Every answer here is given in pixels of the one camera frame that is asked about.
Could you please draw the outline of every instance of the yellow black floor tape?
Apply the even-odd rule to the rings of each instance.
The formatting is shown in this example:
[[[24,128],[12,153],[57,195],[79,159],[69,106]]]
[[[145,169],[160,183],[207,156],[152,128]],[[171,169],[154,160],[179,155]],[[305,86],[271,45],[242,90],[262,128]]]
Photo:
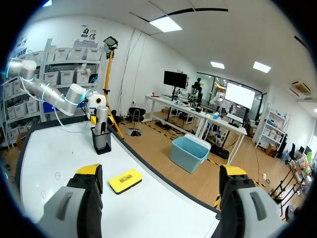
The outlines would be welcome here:
[[[165,135],[168,139],[174,140],[172,137],[170,137],[169,135],[164,134],[163,132],[161,132],[160,130],[156,129],[155,127],[151,126],[150,124],[144,123],[145,125],[149,126],[150,128],[156,130],[157,132],[159,132],[161,135]]]
[[[161,132],[160,130],[158,130],[158,129],[156,129],[155,127],[151,126],[150,124],[148,124],[148,123],[144,123],[144,124],[147,125],[147,126],[149,126],[149,127],[152,128],[152,129],[156,130],[156,131],[159,132],[161,135],[166,136],[168,139],[174,140],[172,137],[170,137],[170,136],[164,134],[163,132]],[[212,160],[210,160],[210,159],[207,159],[207,160],[210,161],[210,162],[212,162],[213,164],[215,164],[215,165],[217,165],[217,166],[220,166],[220,165],[221,165],[221,164],[218,164],[218,163],[216,163],[215,161],[212,161]],[[257,182],[257,181],[255,181],[255,180],[252,180],[252,181],[253,181],[255,184],[257,184],[257,185],[260,185],[260,186],[262,186],[262,187],[266,187],[266,185],[263,184],[263,183]],[[216,201],[214,202],[214,205],[213,205],[214,208],[217,207],[219,201],[220,201],[220,194],[217,196],[217,199],[216,199]]]

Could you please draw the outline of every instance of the projector screen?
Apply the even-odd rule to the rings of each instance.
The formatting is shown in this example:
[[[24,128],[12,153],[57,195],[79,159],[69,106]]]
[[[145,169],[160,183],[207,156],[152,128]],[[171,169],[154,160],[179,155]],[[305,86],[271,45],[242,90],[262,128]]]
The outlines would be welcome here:
[[[255,94],[254,91],[240,87],[239,85],[227,83],[227,90],[224,98],[251,109]]]

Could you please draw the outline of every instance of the robot on desk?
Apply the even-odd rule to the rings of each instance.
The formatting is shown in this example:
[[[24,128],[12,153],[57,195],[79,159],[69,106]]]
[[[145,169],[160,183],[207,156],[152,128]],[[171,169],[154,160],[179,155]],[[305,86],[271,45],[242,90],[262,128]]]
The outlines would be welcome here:
[[[192,91],[190,95],[188,96],[188,100],[191,103],[198,103],[200,104],[202,102],[203,94],[202,94],[202,87],[200,84],[201,78],[197,78],[197,81],[192,85]]]

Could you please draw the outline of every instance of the office chair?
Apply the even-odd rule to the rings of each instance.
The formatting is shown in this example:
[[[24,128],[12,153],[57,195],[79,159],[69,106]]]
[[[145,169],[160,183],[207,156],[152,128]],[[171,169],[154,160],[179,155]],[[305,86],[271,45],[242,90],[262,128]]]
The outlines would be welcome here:
[[[291,160],[294,160],[294,154],[295,154],[295,144],[293,143],[292,145],[292,150],[288,153],[290,160],[286,160],[285,164],[287,164],[287,162],[291,162]]]
[[[126,133],[130,136],[141,136],[143,134],[142,130],[136,128],[136,122],[144,120],[145,110],[142,108],[129,108],[128,120],[134,122],[133,128],[127,129]]]

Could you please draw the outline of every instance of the ceiling light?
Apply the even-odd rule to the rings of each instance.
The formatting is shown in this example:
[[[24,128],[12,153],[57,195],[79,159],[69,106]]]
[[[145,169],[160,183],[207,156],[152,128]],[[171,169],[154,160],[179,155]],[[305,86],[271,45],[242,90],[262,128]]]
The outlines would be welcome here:
[[[210,63],[213,67],[224,69],[224,64],[222,64],[222,63],[217,63],[217,62],[212,62],[212,61],[210,61]]]
[[[50,6],[52,4],[52,0],[48,0],[46,3],[43,4],[42,7]]]
[[[154,25],[156,28],[158,28],[162,32],[182,30],[182,28],[179,25],[177,25],[176,22],[170,19],[168,16],[154,20],[154,21],[150,21],[150,24]]]
[[[259,71],[262,71],[264,73],[268,73],[270,70],[271,70],[271,67],[265,65],[265,64],[262,64],[262,63],[259,63],[259,62],[254,62],[254,65],[253,65],[253,68],[259,70]]]

